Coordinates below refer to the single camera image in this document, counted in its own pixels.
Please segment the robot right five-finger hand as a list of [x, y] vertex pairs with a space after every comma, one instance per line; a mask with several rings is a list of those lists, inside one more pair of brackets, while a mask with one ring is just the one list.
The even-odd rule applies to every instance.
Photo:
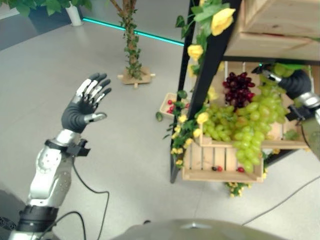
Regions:
[[251, 73], [260, 74], [275, 82], [286, 91], [291, 100], [298, 100], [304, 107], [314, 110], [320, 108], [320, 97], [312, 92], [312, 82], [305, 71], [295, 70], [289, 77], [283, 77], [270, 70], [270, 64], [260, 64]]

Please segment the robot left five-finger hand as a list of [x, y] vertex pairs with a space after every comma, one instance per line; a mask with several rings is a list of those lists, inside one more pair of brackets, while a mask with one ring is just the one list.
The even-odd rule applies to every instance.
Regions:
[[106, 73], [95, 73], [82, 82], [63, 111], [62, 130], [54, 138], [56, 144], [67, 146], [76, 143], [88, 124], [107, 117], [106, 113], [98, 112], [97, 108], [111, 92], [112, 89], [108, 87], [110, 83]]

